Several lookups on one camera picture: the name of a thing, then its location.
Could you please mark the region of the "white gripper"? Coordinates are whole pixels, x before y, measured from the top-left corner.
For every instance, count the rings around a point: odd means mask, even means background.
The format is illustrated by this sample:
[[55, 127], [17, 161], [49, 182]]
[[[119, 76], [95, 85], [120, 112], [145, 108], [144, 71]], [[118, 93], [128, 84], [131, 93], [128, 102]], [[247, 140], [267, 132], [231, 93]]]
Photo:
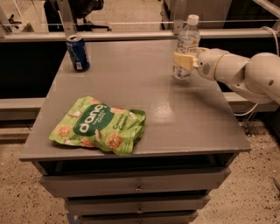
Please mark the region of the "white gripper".
[[191, 54], [183, 54], [175, 52], [173, 54], [173, 63], [175, 66], [183, 67], [186, 70], [192, 71], [197, 68], [198, 74], [207, 80], [218, 80], [218, 64], [223, 56], [228, 54], [228, 51], [218, 48], [208, 49], [205, 47], [198, 48], [199, 57]]

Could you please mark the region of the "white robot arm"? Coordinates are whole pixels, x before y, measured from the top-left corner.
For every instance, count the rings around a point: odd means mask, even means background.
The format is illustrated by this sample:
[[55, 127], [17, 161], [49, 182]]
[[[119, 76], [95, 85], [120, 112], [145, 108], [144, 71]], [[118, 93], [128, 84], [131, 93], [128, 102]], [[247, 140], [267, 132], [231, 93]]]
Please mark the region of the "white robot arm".
[[200, 48], [197, 56], [175, 52], [173, 61], [195, 69], [204, 79], [218, 81], [250, 102], [280, 103], [280, 57], [261, 52], [246, 58], [218, 48]]

